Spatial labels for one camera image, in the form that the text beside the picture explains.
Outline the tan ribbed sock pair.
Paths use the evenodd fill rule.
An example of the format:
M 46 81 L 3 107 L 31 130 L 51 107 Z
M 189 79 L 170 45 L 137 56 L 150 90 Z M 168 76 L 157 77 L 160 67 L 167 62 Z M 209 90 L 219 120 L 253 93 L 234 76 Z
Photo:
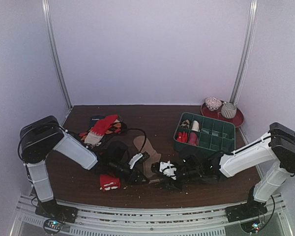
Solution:
M 133 144 L 137 148 L 138 151 L 141 150 L 143 142 L 145 140 L 144 136 L 137 136 L 134 138 Z M 143 171 L 144 175 L 147 178 L 152 178 L 154 173 L 151 171 L 151 166 L 153 163 L 159 162 L 161 159 L 161 154 L 159 154 L 152 146 L 150 141 L 147 139 L 145 145 L 141 151 L 141 153 L 147 152 L 149 154 L 149 158 L 143 163 Z

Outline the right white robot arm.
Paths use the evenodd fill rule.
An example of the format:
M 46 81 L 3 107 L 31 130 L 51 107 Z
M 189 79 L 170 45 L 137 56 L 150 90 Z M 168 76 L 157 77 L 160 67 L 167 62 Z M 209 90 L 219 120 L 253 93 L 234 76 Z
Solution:
M 164 183 L 174 189 L 182 189 L 186 181 L 218 183 L 253 166 L 274 162 L 266 176 L 250 189 L 248 202 L 242 206 L 242 213 L 247 217 L 254 216 L 261 204 L 295 175 L 295 131 L 278 122 L 272 123 L 256 141 L 232 152 L 219 150 L 203 157 L 192 147 L 183 151 L 181 165 L 167 161 L 151 166 L 152 172 L 162 176 Z

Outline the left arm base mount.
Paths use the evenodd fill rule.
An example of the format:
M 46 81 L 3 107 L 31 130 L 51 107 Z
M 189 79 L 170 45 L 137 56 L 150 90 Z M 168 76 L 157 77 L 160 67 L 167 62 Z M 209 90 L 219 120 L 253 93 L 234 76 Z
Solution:
M 59 205 L 55 199 L 47 202 L 38 201 L 35 214 L 60 222 L 75 223 L 78 209 L 71 206 Z

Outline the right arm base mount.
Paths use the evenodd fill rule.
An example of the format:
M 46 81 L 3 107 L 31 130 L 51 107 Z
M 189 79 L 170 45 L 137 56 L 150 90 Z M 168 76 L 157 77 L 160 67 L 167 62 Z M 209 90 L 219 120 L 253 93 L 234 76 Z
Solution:
M 266 214 L 268 210 L 265 203 L 248 200 L 244 204 L 229 206 L 225 208 L 225 212 L 228 222 L 231 223 L 257 217 L 260 214 Z

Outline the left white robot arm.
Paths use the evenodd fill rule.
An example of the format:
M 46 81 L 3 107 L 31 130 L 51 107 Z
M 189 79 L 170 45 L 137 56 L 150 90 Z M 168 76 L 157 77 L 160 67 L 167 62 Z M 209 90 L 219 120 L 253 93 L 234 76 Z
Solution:
M 137 167 L 150 155 L 142 148 L 130 156 L 128 146 L 120 141 L 111 141 L 115 135 L 129 131 L 117 115 L 98 120 L 87 132 L 76 134 L 63 128 L 54 116 L 33 122 L 20 131 L 17 147 L 29 181 L 32 183 L 42 211 L 50 218 L 57 218 L 61 208 L 54 197 L 49 180 L 46 159 L 56 151 L 79 164 L 85 170 L 100 168 L 106 175 L 123 178 L 128 184 L 149 183 Z

